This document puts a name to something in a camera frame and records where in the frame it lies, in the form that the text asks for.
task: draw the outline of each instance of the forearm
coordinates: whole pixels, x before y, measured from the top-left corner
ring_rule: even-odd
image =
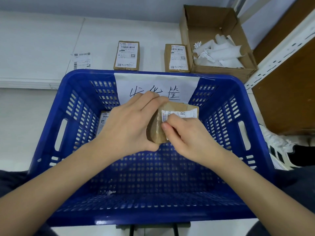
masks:
[[[81,185],[108,166],[84,145],[56,166],[0,198],[0,235],[33,235]]]
[[[212,169],[241,197],[272,235],[315,235],[315,215],[229,151]]]

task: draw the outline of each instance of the small package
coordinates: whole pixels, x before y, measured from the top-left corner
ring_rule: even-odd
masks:
[[[186,46],[182,44],[166,44],[164,50],[165,72],[189,73]]]
[[[97,127],[96,136],[98,136],[100,131],[102,131],[102,129],[103,129],[105,123],[106,123],[106,120],[108,119],[109,113],[110,112],[108,112],[108,111],[102,111],[100,113],[100,121],[99,121],[99,125]]]
[[[181,118],[198,118],[199,107],[185,103],[175,103],[171,101],[163,104],[155,112],[148,124],[148,140],[157,144],[168,142],[168,139],[166,138],[165,133],[161,128],[161,124],[165,122],[172,113]]]
[[[118,42],[114,69],[139,70],[140,43],[138,41]]]

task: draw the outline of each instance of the hand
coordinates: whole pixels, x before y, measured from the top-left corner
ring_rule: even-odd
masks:
[[[171,114],[161,127],[179,154],[203,166],[212,167],[221,153],[229,152],[212,138],[197,118]]]
[[[158,144],[147,139],[147,126],[167,97],[147,91],[112,109],[105,126],[91,143],[116,161],[140,151],[157,151]]]

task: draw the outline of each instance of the blue plastic basket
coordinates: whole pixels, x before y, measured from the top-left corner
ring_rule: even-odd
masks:
[[[79,69],[63,78],[29,169],[30,178],[95,137],[100,112],[119,105],[114,76],[117,72],[121,71]],[[272,181],[268,149],[240,80],[229,75],[130,73],[201,77],[189,102],[199,106],[199,119],[223,147]],[[67,125],[57,151],[54,145],[63,119]],[[246,127],[249,150],[239,123]],[[252,217],[245,203],[214,172],[184,158],[165,143],[157,152],[136,153],[108,166],[70,197],[48,222],[51,226],[75,226]]]

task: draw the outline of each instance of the brown wooden panel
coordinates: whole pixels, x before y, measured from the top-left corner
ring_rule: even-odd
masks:
[[[315,8],[315,0],[297,0],[281,17],[265,38],[254,49],[260,63],[287,35]]]
[[[266,127],[284,135],[315,131],[315,38],[253,87]]]

